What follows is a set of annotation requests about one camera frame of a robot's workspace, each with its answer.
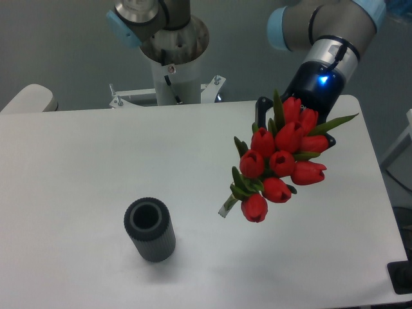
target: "tulip flower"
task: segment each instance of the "tulip flower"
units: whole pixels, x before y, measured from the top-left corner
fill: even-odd
[[[287,151],[276,151],[270,157],[269,166],[278,177],[290,176],[295,169],[295,158]]]
[[[257,178],[265,170],[263,157],[255,150],[248,150],[240,159],[240,171],[247,178]]]
[[[263,187],[263,196],[274,203],[285,203],[292,196],[288,186],[279,178],[267,178],[263,181]]]
[[[268,203],[262,195],[253,194],[242,202],[241,210],[250,222],[262,222],[268,213]]]
[[[299,122],[289,122],[276,135],[275,145],[289,153],[296,152],[301,146],[303,128]]]
[[[290,97],[283,102],[283,113],[285,114],[285,122],[287,124],[289,122],[299,121],[301,106],[301,99],[296,99],[294,97]]]
[[[324,180],[324,170],[326,167],[323,164],[300,161],[296,162],[295,170],[290,177],[297,185],[311,185]]]
[[[311,151],[313,153],[322,153],[329,148],[328,139],[324,135],[304,136],[302,138],[301,151]]]
[[[303,135],[306,136],[316,125],[319,113],[310,108],[306,108],[299,115],[299,122],[303,128]]]
[[[257,151],[263,158],[269,158],[275,151],[275,141],[271,132],[261,127],[255,132],[250,144],[252,150]]]

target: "blue led light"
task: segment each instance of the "blue led light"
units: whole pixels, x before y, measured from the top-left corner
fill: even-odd
[[[329,79],[329,76],[319,76],[319,83],[324,86],[326,84],[326,81]]]

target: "white chair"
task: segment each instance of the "white chair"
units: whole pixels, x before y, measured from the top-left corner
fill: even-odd
[[[32,84],[21,90],[0,112],[1,115],[41,113],[55,111],[58,102],[53,93],[40,85]]]

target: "flower stems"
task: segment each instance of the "flower stems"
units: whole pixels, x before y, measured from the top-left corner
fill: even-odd
[[[221,207],[221,209],[219,210],[219,215],[221,215],[222,217],[226,218],[227,214],[229,213],[229,211],[233,208],[234,204],[236,204],[236,202],[238,201],[237,198],[235,198],[233,196],[233,194],[231,194],[228,199],[226,200],[226,202],[223,204],[223,206]]]

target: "black cylinder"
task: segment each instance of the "black cylinder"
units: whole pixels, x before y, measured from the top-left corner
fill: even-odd
[[[169,209],[156,198],[133,202],[124,215],[124,227],[144,259],[161,262],[173,253],[176,238]]]
[[[286,93],[288,97],[301,99],[305,107],[318,111],[318,124],[322,124],[344,86],[345,80],[339,72],[327,72],[324,64],[309,61],[301,65]]]

